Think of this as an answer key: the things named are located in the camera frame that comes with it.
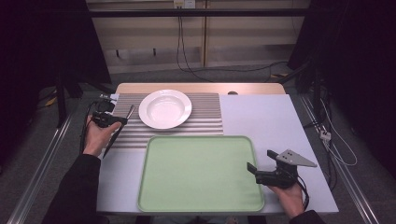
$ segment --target black curtain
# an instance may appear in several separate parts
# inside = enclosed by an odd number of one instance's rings
[[[85,0],[2,2],[1,163],[23,137],[35,113],[39,91],[55,86],[59,74],[66,83],[75,85],[86,79],[111,82],[92,19],[40,14],[40,9],[88,10]]]
[[[290,67],[309,59],[325,39],[316,66],[326,86],[373,155],[396,177],[396,6],[388,0],[344,0],[338,6],[328,19],[333,25],[328,33],[321,25],[326,20],[304,21]]]

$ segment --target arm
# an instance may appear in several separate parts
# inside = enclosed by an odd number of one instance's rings
[[[304,211],[303,194],[300,186],[294,184],[289,189],[268,187],[279,198],[280,204],[290,219],[290,224],[324,224],[323,220],[315,211]]]
[[[43,223],[94,223],[101,161],[97,158],[120,127],[101,129],[88,121],[87,144],[61,181]]]

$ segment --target white plate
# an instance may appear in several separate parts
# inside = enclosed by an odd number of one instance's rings
[[[180,91],[155,91],[143,99],[139,116],[151,128],[170,129],[183,123],[191,114],[192,104]]]

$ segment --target hand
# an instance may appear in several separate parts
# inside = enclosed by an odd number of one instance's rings
[[[115,122],[107,128],[100,128],[95,122],[91,121],[91,118],[92,116],[88,116],[87,119],[86,145],[82,153],[98,157],[102,152],[102,148],[107,146],[111,134],[121,126],[121,123]]]
[[[304,212],[303,193],[298,184],[294,184],[289,189],[268,186],[280,200],[286,215],[292,219]]]

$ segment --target white cable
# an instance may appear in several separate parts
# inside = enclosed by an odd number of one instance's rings
[[[326,113],[327,119],[328,119],[330,125],[332,125],[332,120],[330,119],[329,113],[327,112],[326,105],[323,103],[323,100],[322,100],[322,99],[320,99],[320,101],[321,101],[322,104],[323,104],[324,112]],[[329,141],[323,140],[323,143],[324,143],[326,149],[327,149],[328,151],[330,151],[330,152],[334,155],[334,157],[335,157],[337,160],[339,160],[341,163],[343,163],[344,165],[353,166],[353,165],[358,164],[358,158],[356,157],[355,152],[352,150],[352,148],[349,146],[349,144],[344,140],[344,138],[341,137],[341,135],[337,132],[337,130],[335,130],[335,128],[334,128],[333,125],[332,125],[332,129],[333,129],[334,132],[338,135],[338,137],[340,137],[340,139],[346,144],[347,148],[350,150],[350,152],[352,153],[353,157],[355,158],[355,162],[353,162],[353,163],[344,162],[344,160],[343,160],[342,158],[337,157],[337,156],[334,154],[334,152],[330,149]]]

